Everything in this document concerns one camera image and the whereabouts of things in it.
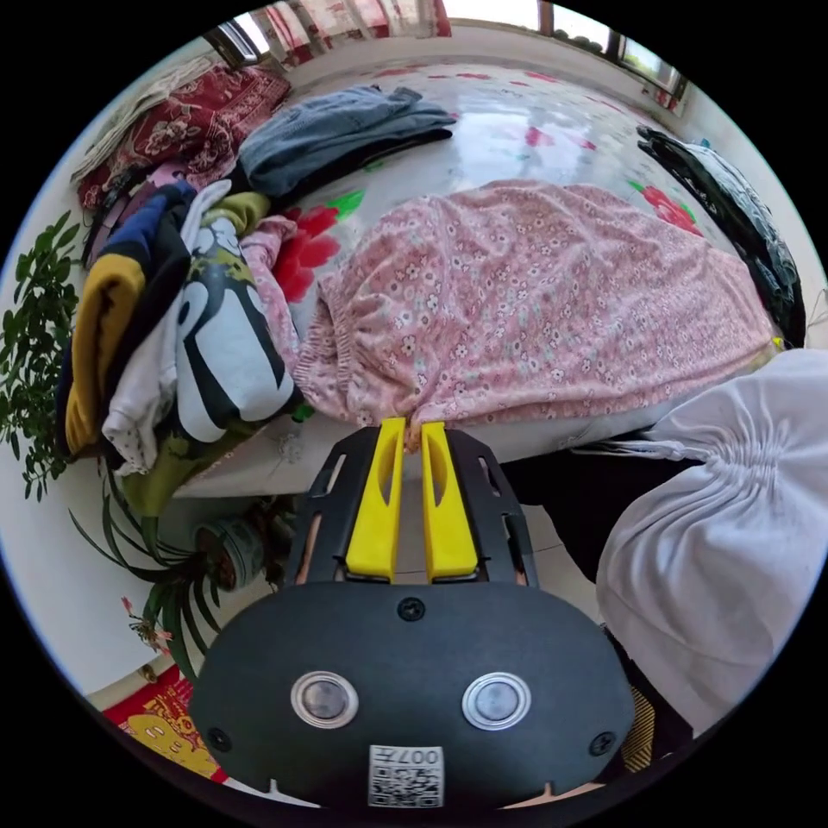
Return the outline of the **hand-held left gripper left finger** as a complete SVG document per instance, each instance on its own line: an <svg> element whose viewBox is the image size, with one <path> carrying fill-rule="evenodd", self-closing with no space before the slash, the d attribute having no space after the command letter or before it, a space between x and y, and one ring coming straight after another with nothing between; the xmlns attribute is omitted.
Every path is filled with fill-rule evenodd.
<svg viewBox="0 0 828 828"><path fill-rule="evenodd" d="M345 556L351 580L392 580L396 570L406 421L379 427Z"/></svg>

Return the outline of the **person's left hand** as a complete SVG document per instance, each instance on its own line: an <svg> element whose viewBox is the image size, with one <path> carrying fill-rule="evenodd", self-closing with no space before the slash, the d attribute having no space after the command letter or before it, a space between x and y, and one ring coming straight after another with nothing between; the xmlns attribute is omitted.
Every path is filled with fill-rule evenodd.
<svg viewBox="0 0 828 828"><path fill-rule="evenodd" d="M546 804L550 804L552 802L555 802L557 800L563 800L563 799L566 799L566 798L572 798L572 797L580 796L580 795L583 795L583 794L587 794L589 792L592 792L593 790L602 788L603 786L604 786L603 783L592 782L592 783L587 783L585 785L582 785L582 786L576 787L574 789L568 790L567 792L564 792L564 793L561 793L561 794L554 794L552 792L551 786L548 784L544 788L544 790L541 794L539 794L539 795L537 795L537 796L535 796L531 799L522 800L522 801L519 801L519 802L516 802L516 803L512 803L508 806L505 806L505 810L506 809L517 809L517 808L524 808L524 807L531 807L531 806L546 805Z"/></svg>

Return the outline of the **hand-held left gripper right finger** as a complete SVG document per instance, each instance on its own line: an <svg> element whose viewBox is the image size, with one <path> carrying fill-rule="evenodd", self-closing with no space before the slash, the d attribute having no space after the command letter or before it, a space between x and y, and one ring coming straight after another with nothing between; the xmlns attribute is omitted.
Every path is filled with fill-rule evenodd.
<svg viewBox="0 0 828 828"><path fill-rule="evenodd" d="M421 429L425 571L429 581L477 581L480 556L468 507L469 458L444 423Z"/></svg>

